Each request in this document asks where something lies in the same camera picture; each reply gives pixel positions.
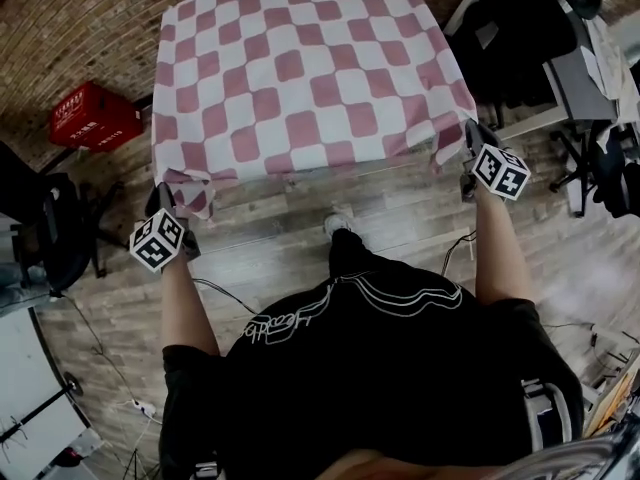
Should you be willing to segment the person's left forearm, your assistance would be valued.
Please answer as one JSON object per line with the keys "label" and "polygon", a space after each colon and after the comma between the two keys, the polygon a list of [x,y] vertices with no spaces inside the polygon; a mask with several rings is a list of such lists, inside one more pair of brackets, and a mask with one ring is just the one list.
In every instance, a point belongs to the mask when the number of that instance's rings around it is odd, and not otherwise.
{"label": "person's left forearm", "polygon": [[187,346],[211,356],[219,356],[216,337],[183,251],[164,267],[161,295],[162,347]]}

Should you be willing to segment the white paper sheet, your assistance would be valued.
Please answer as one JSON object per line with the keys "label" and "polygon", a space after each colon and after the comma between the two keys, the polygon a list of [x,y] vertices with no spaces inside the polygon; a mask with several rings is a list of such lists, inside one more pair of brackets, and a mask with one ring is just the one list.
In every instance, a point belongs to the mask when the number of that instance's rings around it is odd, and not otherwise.
{"label": "white paper sheet", "polygon": [[587,72],[589,76],[591,77],[591,79],[594,81],[596,85],[601,85],[602,77],[601,77],[596,56],[590,49],[584,46],[580,47],[580,51],[583,56],[584,63],[587,68]]}

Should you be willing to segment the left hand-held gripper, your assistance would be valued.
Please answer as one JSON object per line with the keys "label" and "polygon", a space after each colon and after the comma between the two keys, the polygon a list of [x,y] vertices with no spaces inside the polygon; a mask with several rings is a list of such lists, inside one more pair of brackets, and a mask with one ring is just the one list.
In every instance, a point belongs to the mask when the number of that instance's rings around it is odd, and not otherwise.
{"label": "left hand-held gripper", "polygon": [[131,233],[129,252],[149,271],[160,272],[180,250],[185,252],[187,261],[201,255],[188,220],[172,215],[176,213],[176,203],[166,183],[152,189],[144,213],[148,219]]}

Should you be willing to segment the crumpled beige cloth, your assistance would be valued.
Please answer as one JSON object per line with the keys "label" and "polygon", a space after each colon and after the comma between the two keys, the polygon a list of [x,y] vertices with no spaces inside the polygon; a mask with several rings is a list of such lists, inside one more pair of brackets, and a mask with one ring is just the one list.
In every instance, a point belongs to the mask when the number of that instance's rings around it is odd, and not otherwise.
{"label": "crumpled beige cloth", "polygon": [[616,106],[616,123],[640,122],[640,92],[629,63],[621,48],[609,33],[608,25],[596,16],[582,20],[587,32],[587,46],[597,58],[602,84],[601,94]]}

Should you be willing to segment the red box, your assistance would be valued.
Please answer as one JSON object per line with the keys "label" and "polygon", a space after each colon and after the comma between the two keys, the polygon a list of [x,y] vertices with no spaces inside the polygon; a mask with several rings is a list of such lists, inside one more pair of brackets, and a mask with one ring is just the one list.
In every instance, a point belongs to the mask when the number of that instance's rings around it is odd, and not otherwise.
{"label": "red box", "polygon": [[121,95],[88,81],[51,112],[49,141],[71,149],[109,152],[143,133],[141,112]]}

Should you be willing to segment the dark grey desk white legs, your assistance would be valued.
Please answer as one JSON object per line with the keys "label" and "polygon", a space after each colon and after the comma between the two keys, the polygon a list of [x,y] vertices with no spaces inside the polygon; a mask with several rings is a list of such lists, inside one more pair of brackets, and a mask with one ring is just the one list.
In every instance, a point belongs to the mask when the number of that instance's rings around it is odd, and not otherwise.
{"label": "dark grey desk white legs", "polygon": [[[462,0],[445,26],[445,35],[457,30],[463,12],[475,1]],[[591,19],[578,17],[565,0],[561,0],[560,3],[569,14],[572,26],[578,35],[578,47],[571,53],[554,58],[542,65],[544,74],[534,78],[542,88],[539,103],[521,103],[514,108],[507,104],[489,103],[496,111],[499,135],[504,139],[566,120],[613,121],[617,117],[614,103],[601,94],[589,76],[580,51],[581,46],[587,46],[588,40],[582,20]]]}

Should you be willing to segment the person's white shoe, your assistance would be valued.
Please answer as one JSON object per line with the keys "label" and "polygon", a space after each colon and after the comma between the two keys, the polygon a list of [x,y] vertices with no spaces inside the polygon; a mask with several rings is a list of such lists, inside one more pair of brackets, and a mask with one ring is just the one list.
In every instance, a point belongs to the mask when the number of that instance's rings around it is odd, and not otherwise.
{"label": "person's white shoe", "polygon": [[341,213],[333,213],[324,220],[324,231],[329,239],[339,230],[351,231],[349,219]]}

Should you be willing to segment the white panel black edge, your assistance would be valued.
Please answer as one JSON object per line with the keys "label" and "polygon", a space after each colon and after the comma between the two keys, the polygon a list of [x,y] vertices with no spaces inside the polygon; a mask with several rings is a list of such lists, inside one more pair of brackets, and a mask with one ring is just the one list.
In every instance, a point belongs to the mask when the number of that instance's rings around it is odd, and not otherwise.
{"label": "white panel black edge", "polygon": [[[61,389],[29,311],[1,317],[0,436]],[[85,429],[69,398],[60,397],[0,444],[0,474],[33,480]]]}

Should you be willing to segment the person's black printed t-shirt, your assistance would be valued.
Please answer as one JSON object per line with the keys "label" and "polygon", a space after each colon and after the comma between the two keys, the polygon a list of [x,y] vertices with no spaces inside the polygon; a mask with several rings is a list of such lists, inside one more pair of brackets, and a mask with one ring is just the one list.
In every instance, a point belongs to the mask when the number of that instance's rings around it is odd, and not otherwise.
{"label": "person's black printed t-shirt", "polygon": [[502,466],[581,436],[581,385],[525,299],[482,305],[429,271],[326,281],[249,321],[223,356],[163,351],[164,480],[315,480],[355,450]]}

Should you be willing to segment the person's black trousers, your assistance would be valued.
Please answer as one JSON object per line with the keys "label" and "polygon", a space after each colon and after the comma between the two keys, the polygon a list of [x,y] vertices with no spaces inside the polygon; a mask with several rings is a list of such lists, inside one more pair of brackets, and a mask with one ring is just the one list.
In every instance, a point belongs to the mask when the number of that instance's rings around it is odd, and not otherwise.
{"label": "person's black trousers", "polygon": [[368,250],[360,236],[347,228],[340,228],[331,236],[329,252],[331,278],[377,271],[391,263],[391,260]]}

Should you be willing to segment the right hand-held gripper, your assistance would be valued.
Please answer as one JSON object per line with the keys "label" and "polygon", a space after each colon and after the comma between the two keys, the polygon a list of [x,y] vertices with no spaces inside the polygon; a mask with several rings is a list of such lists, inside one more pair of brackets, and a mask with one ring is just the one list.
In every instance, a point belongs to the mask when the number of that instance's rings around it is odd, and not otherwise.
{"label": "right hand-held gripper", "polygon": [[471,201],[478,186],[503,200],[517,200],[530,178],[524,161],[509,149],[502,149],[498,135],[482,122],[466,121],[465,140],[469,158],[463,163],[462,200]]}

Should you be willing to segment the person's right forearm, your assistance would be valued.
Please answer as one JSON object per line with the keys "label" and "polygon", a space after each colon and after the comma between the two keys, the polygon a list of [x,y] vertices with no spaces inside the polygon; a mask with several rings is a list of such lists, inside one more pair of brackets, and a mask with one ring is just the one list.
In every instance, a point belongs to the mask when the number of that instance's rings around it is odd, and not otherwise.
{"label": "person's right forearm", "polygon": [[503,200],[480,185],[476,201],[475,296],[483,305],[534,300],[530,270]]}

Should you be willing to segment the pink checkered tablecloth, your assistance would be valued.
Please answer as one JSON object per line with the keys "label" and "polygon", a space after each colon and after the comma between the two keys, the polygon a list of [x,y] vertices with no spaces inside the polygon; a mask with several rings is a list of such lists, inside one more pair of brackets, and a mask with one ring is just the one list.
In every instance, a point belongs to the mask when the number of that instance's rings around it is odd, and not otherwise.
{"label": "pink checkered tablecloth", "polygon": [[424,0],[185,0],[162,17],[156,182],[208,219],[217,190],[378,161],[441,165],[477,116]]}

